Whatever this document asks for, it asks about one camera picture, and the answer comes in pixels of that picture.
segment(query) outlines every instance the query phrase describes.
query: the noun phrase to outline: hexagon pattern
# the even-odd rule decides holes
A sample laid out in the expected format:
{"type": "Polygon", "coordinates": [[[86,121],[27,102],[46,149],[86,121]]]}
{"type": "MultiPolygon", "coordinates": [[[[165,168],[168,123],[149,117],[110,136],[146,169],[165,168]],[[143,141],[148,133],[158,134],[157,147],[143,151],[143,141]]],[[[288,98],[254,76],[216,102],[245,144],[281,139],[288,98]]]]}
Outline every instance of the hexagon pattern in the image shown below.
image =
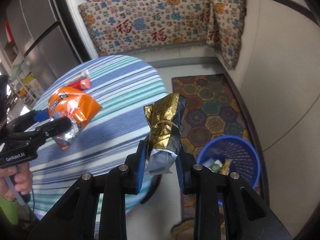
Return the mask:
{"type": "Polygon", "coordinates": [[[251,141],[247,123],[223,74],[173,78],[172,87],[173,92],[187,98],[180,127],[186,152],[196,158],[205,144],[223,135],[251,141]]]}

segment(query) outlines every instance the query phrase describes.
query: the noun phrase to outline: floral blanket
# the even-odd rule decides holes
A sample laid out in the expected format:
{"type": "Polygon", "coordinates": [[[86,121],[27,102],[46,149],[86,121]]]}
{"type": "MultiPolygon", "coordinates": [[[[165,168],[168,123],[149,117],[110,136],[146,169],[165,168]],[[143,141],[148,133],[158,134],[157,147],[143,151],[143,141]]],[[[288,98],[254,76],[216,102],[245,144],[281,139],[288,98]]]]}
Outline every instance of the floral blanket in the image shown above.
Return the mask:
{"type": "Polygon", "coordinates": [[[91,0],[79,10],[99,56],[205,42],[236,66],[245,0],[91,0]]]}

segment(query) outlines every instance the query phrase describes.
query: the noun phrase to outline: black cable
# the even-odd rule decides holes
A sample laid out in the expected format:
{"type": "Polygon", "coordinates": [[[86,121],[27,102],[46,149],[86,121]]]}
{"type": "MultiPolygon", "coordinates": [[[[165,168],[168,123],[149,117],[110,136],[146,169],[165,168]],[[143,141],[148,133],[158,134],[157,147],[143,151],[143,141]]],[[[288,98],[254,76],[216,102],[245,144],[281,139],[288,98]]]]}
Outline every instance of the black cable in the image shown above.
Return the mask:
{"type": "Polygon", "coordinates": [[[33,188],[31,188],[31,190],[32,190],[32,199],[33,199],[32,213],[34,214],[36,202],[35,202],[35,194],[33,192],[33,188]]]}

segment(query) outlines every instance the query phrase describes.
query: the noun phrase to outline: metal screw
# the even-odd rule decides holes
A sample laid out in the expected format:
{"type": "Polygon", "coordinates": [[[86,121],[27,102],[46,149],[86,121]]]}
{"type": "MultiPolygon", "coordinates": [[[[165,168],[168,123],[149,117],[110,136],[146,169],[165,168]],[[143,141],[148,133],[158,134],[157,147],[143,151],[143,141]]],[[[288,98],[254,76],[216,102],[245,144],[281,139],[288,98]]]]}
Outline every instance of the metal screw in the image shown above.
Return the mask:
{"type": "Polygon", "coordinates": [[[193,165],[193,168],[194,168],[195,170],[199,171],[199,170],[202,170],[202,165],[196,163],[195,165],[193,165]]]}
{"type": "Polygon", "coordinates": [[[121,164],[119,166],[119,170],[121,170],[121,171],[126,171],[128,168],[129,168],[128,165],[125,165],[125,164],[121,164]]]}
{"type": "Polygon", "coordinates": [[[239,179],[240,175],[237,172],[232,172],[232,173],[230,173],[230,177],[233,179],[239,179]]]}
{"type": "Polygon", "coordinates": [[[88,180],[90,178],[91,178],[91,174],[90,173],[85,173],[85,174],[82,175],[82,179],[84,179],[84,180],[88,180]]]}

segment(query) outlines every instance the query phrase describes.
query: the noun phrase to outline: round table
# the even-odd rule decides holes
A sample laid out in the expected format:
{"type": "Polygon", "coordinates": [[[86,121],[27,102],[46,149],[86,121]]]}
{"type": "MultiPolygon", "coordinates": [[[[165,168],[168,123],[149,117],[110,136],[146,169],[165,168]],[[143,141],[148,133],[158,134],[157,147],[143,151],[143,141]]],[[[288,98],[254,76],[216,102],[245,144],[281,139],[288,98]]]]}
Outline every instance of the round table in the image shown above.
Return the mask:
{"type": "MultiPolygon", "coordinates": [[[[48,139],[39,148],[38,158],[30,162],[33,172],[35,214],[41,219],[67,189],[86,172],[100,175],[124,163],[135,153],[150,128],[143,106],[167,95],[157,71],[148,63],[129,56],[101,57],[83,63],[59,78],[42,95],[35,109],[48,107],[48,100],[72,76],[88,70],[91,88],[85,90],[102,109],[68,149],[62,150],[48,139]]],[[[39,123],[30,128],[34,130],[39,123]]],[[[148,193],[151,179],[145,179],[138,195],[126,195],[126,212],[148,193]]],[[[102,195],[97,223],[99,226],[102,195]]]]}

